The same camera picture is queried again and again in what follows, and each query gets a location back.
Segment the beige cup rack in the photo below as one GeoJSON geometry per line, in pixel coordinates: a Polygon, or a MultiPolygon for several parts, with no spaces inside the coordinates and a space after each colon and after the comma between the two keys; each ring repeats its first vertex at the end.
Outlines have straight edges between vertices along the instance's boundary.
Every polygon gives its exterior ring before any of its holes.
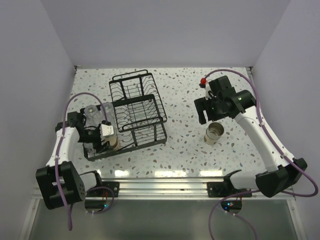
{"type": "Polygon", "coordinates": [[[109,144],[107,148],[109,151],[117,151],[121,147],[121,144],[116,135],[110,136],[106,140],[109,144]]]}
{"type": "Polygon", "coordinates": [[[220,124],[219,122],[212,122],[208,125],[207,129],[210,129],[210,130],[213,130],[213,129],[216,129],[218,131],[221,131],[223,134],[224,134],[224,127],[222,124],[220,124]]]}
{"type": "Polygon", "coordinates": [[[214,145],[222,136],[222,132],[217,129],[206,129],[205,135],[204,135],[204,142],[212,146],[214,145]]]}

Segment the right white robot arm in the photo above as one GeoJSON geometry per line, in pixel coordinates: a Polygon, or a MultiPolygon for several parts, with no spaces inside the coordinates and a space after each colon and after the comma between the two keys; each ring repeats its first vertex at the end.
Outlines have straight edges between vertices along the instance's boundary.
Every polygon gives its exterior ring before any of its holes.
{"type": "Polygon", "coordinates": [[[205,96],[194,101],[199,123],[231,118],[248,135],[265,166],[262,173],[233,171],[224,177],[223,192],[235,196],[240,190],[259,190],[268,198],[296,184],[308,167],[303,158],[295,158],[280,142],[266,121],[260,122],[257,102],[248,90],[236,91],[227,76],[207,81],[199,86],[205,96]]]}

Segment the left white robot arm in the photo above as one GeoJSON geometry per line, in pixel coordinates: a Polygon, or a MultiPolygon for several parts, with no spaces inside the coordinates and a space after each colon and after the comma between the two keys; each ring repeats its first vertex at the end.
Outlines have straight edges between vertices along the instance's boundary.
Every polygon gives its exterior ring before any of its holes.
{"type": "Polygon", "coordinates": [[[98,150],[110,147],[107,137],[115,135],[111,122],[100,120],[86,126],[86,117],[79,112],[67,114],[67,120],[55,127],[56,143],[45,167],[36,170],[35,177],[42,198],[49,210],[82,202],[89,192],[103,193],[104,184],[96,170],[79,174],[73,164],[78,143],[93,144],[98,150]]]}

